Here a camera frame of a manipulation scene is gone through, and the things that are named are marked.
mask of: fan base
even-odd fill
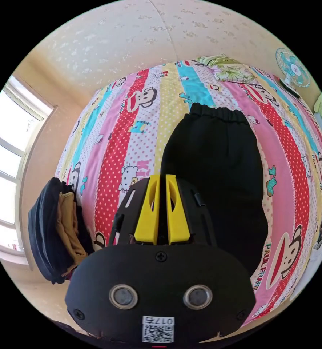
[[[287,85],[282,79],[280,79],[280,84],[283,86],[285,90],[291,93],[294,97],[300,98],[300,94],[292,86]]]

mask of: electric fan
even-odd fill
[[[292,83],[299,87],[308,87],[310,85],[309,73],[304,65],[291,51],[285,48],[279,48],[276,51],[276,61],[283,74],[284,80],[280,79],[281,85],[296,98],[300,94],[292,87]]]

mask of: floral pillowcase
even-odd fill
[[[200,57],[197,60],[211,68],[218,81],[258,84],[256,77],[248,71],[246,65],[226,55]]]

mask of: window frame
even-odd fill
[[[21,200],[22,200],[22,191],[23,191],[23,179],[24,179],[24,173],[27,167],[28,158],[32,153],[32,148],[34,146],[34,143],[39,136],[39,133],[44,125],[44,123],[52,116],[52,114],[57,110],[57,106],[52,106],[49,104],[43,97],[41,97],[38,93],[36,93],[28,84],[26,84],[23,80],[18,78],[15,75],[12,75],[13,78],[15,78],[20,84],[23,85],[24,88],[26,88],[30,93],[32,93],[36,98],[38,98],[42,103],[44,103],[48,108],[50,108],[52,111],[49,115],[45,114],[43,111],[41,111],[37,106],[35,106],[31,101],[29,101],[25,96],[23,96],[20,92],[17,91],[16,88],[14,88],[9,81],[6,82],[5,86],[3,87],[2,91],[11,99],[13,102],[15,102],[19,107],[24,109],[27,113],[29,113],[31,116],[33,116],[35,119],[39,121],[38,125],[35,127],[35,130],[32,132],[29,142],[25,148],[25,151],[18,149],[17,147],[13,146],[12,144],[5,141],[3,138],[0,137],[0,145],[7,149],[8,151],[18,155],[21,157],[17,175],[16,177],[10,176],[3,171],[0,170],[0,177],[11,181],[16,184],[16,192],[15,192],[15,222],[9,223],[6,221],[3,221],[0,219],[0,225],[15,229],[18,239],[19,247],[23,251],[17,251],[13,250],[11,248],[5,247],[0,245],[0,255],[5,256],[4,259],[7,259],[9,261],[12,261],[13,263],[17,264],[26,264],[31,269],[27,258],[28,252],[25,250],[23,245],[23,239],[22,239],[22,224],[21,224]]]

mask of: bedsheet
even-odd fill
[[[288,299],[322,221],[322,135],[313,113],[275,76],[248,69],[258,84],[218,82],[195,60],[114,81],[81,113],[56,170],[73,186],[95,249],[104,248],[129,187],[159,173],[165,144],[192,103],[242,111],[261,154],[269,225],[261,263],[251,276],[257,303],[244,325]]]

